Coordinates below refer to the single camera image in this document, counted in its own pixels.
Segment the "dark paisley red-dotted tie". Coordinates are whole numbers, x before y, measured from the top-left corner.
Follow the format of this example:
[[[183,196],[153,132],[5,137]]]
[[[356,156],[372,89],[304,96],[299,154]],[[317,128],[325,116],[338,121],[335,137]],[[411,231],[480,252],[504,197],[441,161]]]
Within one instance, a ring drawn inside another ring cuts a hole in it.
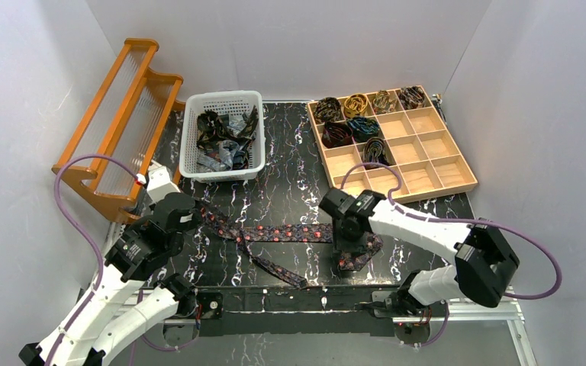
[[[277,265],[276,263],[254,255],[249,249],[250,242],[311,242],[333,243],[333,226],[329,223],[315,224],[285,224],[279,226],[258,225],[243,227],[232,221],[228,215],[203,201],[197,202],[202,217],[202,223],[210,228],[217,236],[229,239],[236,243],[237,248],[247,255],[253,263],[269,273],[271,276],[302,289],[307,287],[306,278]],[[363,269],[383,246],[381,237],[375,234],[365,236],[365,250],[352,254],[345,250],[337,252],[337,265],[341,271],[359,271]]]

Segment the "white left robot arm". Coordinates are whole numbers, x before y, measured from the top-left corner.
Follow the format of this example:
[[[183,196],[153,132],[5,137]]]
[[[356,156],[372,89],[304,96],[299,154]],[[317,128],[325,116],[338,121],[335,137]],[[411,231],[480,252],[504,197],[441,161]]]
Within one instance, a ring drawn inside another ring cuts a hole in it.
[[[202,222],[197,201],[169,193],[151,214],[127,226],[102,262],[91,289],[45,339],[19,352],[25,365],[109,365],[158,322],[198,308],[194,285],[180,274],[157,281],[152,293],[118,316],[151,275],[179,254],[185,235]]]

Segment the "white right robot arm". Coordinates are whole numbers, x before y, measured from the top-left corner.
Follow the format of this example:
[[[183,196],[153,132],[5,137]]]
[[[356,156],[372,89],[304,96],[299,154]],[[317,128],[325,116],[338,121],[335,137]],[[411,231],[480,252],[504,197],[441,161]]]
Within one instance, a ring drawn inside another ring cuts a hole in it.
[[[440,219],[392,203],[371,190],[353,197],[332,188],[319,208],[334,220],[342,242],[362,243],[367,234],[390,236],[446,260],[442,268],[410,274],[396,293],[383,301],[387,310],[417,313],[455,298],[495,308],[520,264],[500,230],[485,221]]]

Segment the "pile of ties in basket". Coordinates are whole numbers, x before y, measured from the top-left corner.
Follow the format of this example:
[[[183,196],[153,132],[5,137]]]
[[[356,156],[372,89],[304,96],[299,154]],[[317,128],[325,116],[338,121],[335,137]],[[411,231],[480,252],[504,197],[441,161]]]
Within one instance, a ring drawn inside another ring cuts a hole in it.
[[[256,106],[243,114],[219,114],[206,110],[198,115],[196,122],[199,172],[226,172],[248,167],[248,149],[253,144],[259,123]]]

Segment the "rolled grey striped tie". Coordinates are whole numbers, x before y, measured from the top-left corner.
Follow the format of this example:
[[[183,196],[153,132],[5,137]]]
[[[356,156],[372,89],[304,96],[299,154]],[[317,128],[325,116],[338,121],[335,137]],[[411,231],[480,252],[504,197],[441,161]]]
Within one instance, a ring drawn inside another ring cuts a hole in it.
[[[379,137],[369,138],[362,151],[362,161],[364,163],[378,163],[389,166],[385,151],[385,141]]]

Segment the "rolled maroon tie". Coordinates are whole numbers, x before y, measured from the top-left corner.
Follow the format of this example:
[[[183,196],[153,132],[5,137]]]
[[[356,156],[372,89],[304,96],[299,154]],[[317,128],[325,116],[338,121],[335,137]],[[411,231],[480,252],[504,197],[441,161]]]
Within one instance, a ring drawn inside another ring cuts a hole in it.
[[[353,130],[347,124],[327,122],[321,134],[321,142],[327,149],[351,145]]]

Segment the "rolled blue patterned tie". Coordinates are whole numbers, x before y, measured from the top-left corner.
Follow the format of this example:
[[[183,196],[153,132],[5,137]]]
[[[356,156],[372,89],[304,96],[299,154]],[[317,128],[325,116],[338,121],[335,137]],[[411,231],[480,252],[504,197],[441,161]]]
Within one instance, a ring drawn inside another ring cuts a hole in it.
[[[353,132],[353,139],[357,143],[366,143],[370,138],[377,137],[380,126],[375,119],[355,116],[346,121],[346,125]]]

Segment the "orange wooden rack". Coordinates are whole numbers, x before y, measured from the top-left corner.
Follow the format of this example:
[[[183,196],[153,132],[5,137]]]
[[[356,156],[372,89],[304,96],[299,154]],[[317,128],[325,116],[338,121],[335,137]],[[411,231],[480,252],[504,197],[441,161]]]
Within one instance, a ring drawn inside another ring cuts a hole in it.
[[[157,41],[127,38],[100,88],[75,129],[53,173],[71,159],[92,155],[70,166],[62,180],[105,219],[131,223],[142,188],[133,173],[148,173],[170,115],[185,109],[177,95],[183,78],[157,72],[150,64],[159,49]]]

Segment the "light wooden compartment tray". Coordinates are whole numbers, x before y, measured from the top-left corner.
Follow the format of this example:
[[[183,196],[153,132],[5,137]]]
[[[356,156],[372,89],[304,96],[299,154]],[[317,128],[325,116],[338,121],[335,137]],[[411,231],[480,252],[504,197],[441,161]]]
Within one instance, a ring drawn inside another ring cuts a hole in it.
[[[389,114],[375,114],[372,110],[376,91],[362,93],[369,100],[371,114],[367,117],[375,119],[380,126],[377,137],[385,141],[389,166],[364,163],[365,143],[357,143],[354,139],[351,145],[327,149],[321,142],[324,124],[314,119],[319,100],[307,103],[330,187],[341,188],[353,196],[365,189],[383,194],[390,192],[395,201],[405,204],[466,193],[478,185],[478,179],[446,126],[439,97],[430,97],[420,87],[426,95],[426,104],[424,108],[413,110],[403,109],[398,98],[399,88],[382,89],[397,101],[397,110]]]

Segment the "rolled black gold tie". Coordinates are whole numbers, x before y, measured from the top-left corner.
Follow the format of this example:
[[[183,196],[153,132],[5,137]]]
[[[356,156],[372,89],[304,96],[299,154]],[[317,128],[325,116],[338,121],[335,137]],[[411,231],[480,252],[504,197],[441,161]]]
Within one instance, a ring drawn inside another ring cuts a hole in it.
[[[343,120],[342,106],[335,97],[320,99],[314,110],[314,119],[318,124],[333,123]]]

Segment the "rolled yellow tie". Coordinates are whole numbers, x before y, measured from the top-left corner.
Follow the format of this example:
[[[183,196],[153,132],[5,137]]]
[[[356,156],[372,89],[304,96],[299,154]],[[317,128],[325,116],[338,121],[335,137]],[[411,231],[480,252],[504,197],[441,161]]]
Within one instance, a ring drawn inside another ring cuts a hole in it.
[[[369,109],[369,100],[362,93],[350,95],[343,102],[343,114],[346,119],[369,116],[371,114]]]

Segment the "rolled brown patterned tie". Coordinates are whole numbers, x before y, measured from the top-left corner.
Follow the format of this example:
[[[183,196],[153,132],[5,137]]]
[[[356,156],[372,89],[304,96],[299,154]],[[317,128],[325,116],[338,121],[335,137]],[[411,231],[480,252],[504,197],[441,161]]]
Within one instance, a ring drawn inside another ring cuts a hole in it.
[[[372,110],[375,114],[389,114],[397,110],[397,101],[389,91],[379,90],[372,99]]]

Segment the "white plastic basket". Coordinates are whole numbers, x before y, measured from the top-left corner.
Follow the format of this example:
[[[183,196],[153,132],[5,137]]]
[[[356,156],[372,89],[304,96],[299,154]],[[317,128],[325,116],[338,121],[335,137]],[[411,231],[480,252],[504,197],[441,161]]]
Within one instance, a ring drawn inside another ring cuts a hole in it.
[[[262,96],[257,91],[193,95],[185,103],[179,172],[201,183],[246,181],[266,165]]]

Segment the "rolled dark striped tie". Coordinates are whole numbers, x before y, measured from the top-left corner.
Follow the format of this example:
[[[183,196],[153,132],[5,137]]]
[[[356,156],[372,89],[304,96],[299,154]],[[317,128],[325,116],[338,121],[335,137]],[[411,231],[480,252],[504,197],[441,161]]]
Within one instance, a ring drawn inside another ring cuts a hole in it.
[[[426,104],[426,95],[419,85],[400,88],[398,98],[405,110],[424,108]]]

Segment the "aluminium frame rail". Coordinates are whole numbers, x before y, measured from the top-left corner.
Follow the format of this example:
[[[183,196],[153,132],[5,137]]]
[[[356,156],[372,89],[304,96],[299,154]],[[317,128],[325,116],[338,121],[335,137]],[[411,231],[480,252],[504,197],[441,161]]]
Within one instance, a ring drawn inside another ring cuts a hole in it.
[[[168,326],[182,326],[201,322],[203,305],[199,301],[196,291],[197,310],[192,315],[176,314],[158,324]],[[153,290],[140,289],[120,309],[117,315],[120,316],[140,301],[147,298]],[[391,295],[394,290],[387,286],[372,293],[372,300],[360,303],[356,306],[358,310],[371,310],[377,318],[389,318],[394,323],[394,336],[398,341],[410,347],[425,347],[429,342],[436,340],[437,335],[442,333],[441,329],[432,328],[432,324],[441,323],[447,325],[451,322],[477,322],[477,321],[503,321],[509,326],[517,356],[522,365],[535,365],[536,359],[526,336],[524,318],[515,300],[503,299],[495,308],[487,308],[473,303],[471,300],[454,299],[437,302],[417,314],[404,313],[398,310],[387,310],[383,301]]]

